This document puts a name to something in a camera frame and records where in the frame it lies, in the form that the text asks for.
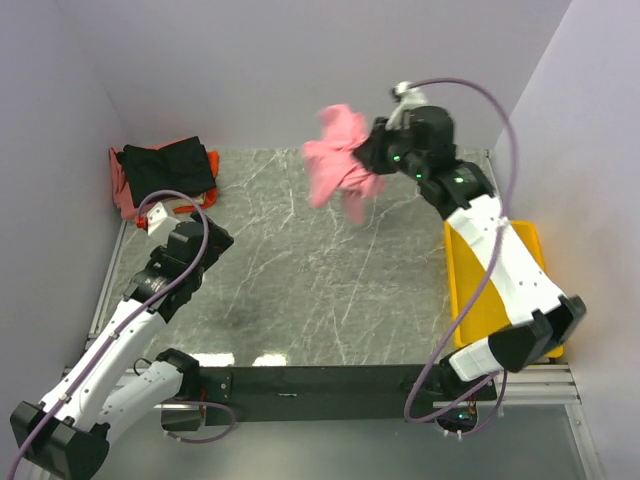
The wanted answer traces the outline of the pink t shirt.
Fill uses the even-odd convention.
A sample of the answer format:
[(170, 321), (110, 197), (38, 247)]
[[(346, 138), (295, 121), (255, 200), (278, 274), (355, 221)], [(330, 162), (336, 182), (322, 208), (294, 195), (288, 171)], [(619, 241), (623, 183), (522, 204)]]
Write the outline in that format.
[(318, 113), (323, 122), (322, 136), (302, 147), (310, 181), (310, 206), (326, 206), (335, 193), (347, 217), (364, 222), (366, 199), (373, 199), (385, 189), (381, 176), (369, 172), (354, 156), (356, 148), (368, 138), (366, 120), (345, 104), (331, 105)]

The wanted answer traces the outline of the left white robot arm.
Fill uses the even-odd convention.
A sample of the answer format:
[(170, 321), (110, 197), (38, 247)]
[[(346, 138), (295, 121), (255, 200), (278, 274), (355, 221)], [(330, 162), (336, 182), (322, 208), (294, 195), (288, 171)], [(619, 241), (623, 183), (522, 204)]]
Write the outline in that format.
[(19, 457), (33, 479), (90, 479), (110, 447), (161, 403), (193, 405), (202, 419), (209, 402), (199, 362), (168, 349), (122, 389), (116, 387), (142, 348), (202, 284), (203, 274), (233, 245), (211, 220), (174, 223), (145, 267), (130, 280), (103, 332), (39, 402), (21, 402), (10, 417)]

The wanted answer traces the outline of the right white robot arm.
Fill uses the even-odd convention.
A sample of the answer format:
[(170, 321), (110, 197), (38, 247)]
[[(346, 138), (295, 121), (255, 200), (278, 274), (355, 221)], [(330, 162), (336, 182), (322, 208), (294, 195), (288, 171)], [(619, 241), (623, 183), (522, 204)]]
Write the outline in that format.
[(503, 212), (493, 184), (481, 168), (457, 156), (454, 122), (437, 106), (417, 107), (389, 129), (375, 119), (368, 139), (354, 151), (370, 172), (402, 172), (421, 196), (471, 249), (490, 274), (508, 323), (445, 356), (439, 387), (460, 399), (480, 378), (500, 370), (516, 373), (561, 346), (586, 313), (579, 296), (567, 296), (549, 279)]

